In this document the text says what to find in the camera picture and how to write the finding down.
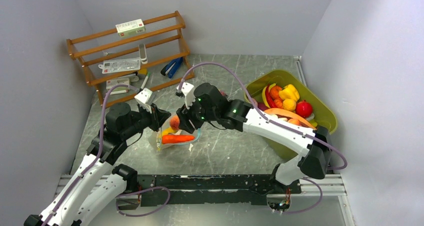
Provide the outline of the toy peach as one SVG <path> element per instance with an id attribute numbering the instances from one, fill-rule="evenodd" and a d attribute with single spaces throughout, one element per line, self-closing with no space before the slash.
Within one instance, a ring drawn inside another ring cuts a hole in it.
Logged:
<path id="1" fill-rule="evenodd" d="M 179 130 L 179 126 L 180 126 L 180 119 L 177 115 L 174 115 L 170 121 L 169 121 L 169 125 L 173 130 L 178 131 Z"/>
<path id="2" fill-rule="evenodd" d="M 301 122 L 298 119 L 295 119 L 295 118 L 289 119 L 288 120 L 288 123 L 291 123 L 291 124 L 294 124 L 294 125 L 297 125 L 297 126 L 301 126 L 302 125 Z"/>

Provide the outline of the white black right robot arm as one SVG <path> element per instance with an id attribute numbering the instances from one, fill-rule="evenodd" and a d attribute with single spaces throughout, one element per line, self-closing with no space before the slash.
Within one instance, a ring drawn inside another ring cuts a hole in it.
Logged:
<path id="1" fill-rule="evenodd" d="M 283 192 L 305 176 L 325 178 L 332 151 L 325 145 L 328 133 L 323 127 L 307 128 L 271 117 L 246 101 L 228 100 L 209 83 L 198 87 L 183 83 L 176 95 L 184 98 L 176 112 L 181 130 L 193 133 L 205 123 L 216 122 L 223 129 L 254 133 L 294 151 L 296 157 L 276 166 L 269 183 L 274 192 Z"/>

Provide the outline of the clear zip top bag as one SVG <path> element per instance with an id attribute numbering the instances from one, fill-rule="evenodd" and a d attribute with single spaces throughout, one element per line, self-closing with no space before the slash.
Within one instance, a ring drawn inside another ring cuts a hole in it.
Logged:
<path id="1" fill-rule="evenodd" d="M 153 131 L 148 137 L 148 142 L 157 151 L 161 151 L 172 146 L 193 144 L 200 138 L 201 130 L 195 129 L 193 133 L 180 129 L 180 121 L 175 113 L 165 121 L 159 131 Z"/>

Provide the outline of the yellow toy mango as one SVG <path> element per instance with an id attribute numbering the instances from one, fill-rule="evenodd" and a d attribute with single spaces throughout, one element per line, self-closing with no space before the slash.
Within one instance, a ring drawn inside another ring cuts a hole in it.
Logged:
<path id="1" fill-rule="evenodd" d="M 161 135 L 165 136 L 165 135 L 169 135 L 169 134 L 176 133 L 176 132 L 178 132 L 178 129 L 173 129 L 172 127 L 169 127 L 167 129 L 163 130 Z"/>

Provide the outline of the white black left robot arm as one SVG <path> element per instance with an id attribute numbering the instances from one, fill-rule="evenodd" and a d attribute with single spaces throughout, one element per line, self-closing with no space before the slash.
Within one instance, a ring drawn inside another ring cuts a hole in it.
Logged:
<path id="1" fill-rule="evenodd" d="M 117 196 L 139 191 L 138 172 L 115 165 L 128 148 L 127 140 L 146 128 L 158 132 L 171 116 L 155 104 L 151 110 L 117 103 L 103 113 L 100 130 L 93 138 L 71 180 L 40 214 L 29 215 L 25 225 L 89 225 Z"/>

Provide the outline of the red toy carrot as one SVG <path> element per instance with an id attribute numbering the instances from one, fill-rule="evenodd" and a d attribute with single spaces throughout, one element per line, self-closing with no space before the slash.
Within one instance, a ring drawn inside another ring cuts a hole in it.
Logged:
<path id="1" fill-rule="evenodd" d="M 195 139 L 192 135 L 165 135 L 162 136 L 161 142 L 162 144 L 177 144 L 177 143 L 185 143 L 190 142 Z"/>

